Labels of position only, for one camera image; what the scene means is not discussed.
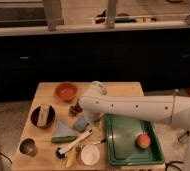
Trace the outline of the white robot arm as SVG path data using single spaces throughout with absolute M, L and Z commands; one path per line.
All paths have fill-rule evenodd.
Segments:
M 79 104 L 90 122 L 96 121 L 101 113 L 108 113 L 167 124 L 190 132 L 190 97 L 109 96 L 103 83 L 93 81 L 80 96 Z M 190 171 L 190 134 L 182 171 Z

